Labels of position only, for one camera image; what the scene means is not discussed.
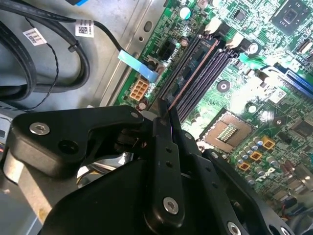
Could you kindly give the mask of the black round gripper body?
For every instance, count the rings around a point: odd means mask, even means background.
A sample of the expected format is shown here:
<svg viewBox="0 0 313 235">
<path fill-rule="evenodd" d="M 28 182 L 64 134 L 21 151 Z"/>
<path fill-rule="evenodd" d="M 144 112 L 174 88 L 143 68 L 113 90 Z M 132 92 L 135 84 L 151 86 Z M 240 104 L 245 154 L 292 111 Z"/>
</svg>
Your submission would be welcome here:
<svg viewBox="0 0 313 235">
<path fill-rule="evenodd" d="M 160 163 L 160 189 L 149 163 L 135 161 L 117 169 L 57 203 L 42 228 L 44 235 L 202 235 L 187 205 L 191 175 L 176 164 Z M 271 235 L 292 230 L 272 210 Z"/>
</svg>

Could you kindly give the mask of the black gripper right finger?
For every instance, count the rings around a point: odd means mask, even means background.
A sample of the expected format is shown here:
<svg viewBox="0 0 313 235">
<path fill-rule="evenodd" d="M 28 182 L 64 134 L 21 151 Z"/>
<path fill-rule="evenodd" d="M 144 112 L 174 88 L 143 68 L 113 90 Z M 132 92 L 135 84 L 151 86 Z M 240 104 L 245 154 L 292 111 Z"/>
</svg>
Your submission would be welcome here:
<svg viewBox="0 0 313 235">
<path fill-rule="evenodd" d="M 270 235 L 272 209 L 214 150 L 200 152 L 195 139 L 183 131 L 175 107 L 170 109 L 180 167 L 191 172 L 187 205 L 203 235 Z"/>
</svg>

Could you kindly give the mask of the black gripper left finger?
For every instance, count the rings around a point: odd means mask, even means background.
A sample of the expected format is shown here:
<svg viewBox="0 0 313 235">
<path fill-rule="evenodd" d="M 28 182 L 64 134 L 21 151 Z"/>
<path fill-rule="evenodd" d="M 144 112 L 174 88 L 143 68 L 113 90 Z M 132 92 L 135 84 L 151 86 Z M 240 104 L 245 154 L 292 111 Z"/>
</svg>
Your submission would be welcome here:
<svg viewBox="0 0 313 235">
<path fill-rule="evenodd" d="M 66 196 L 135 161 L 149 163 L 160 189 L 160 163 L 181 170 L 167 102 L 157 109 L 153 120 L 127 105 L 19 115 L 8 135 L 8 179 L 42 222 Z"/>
</svg>

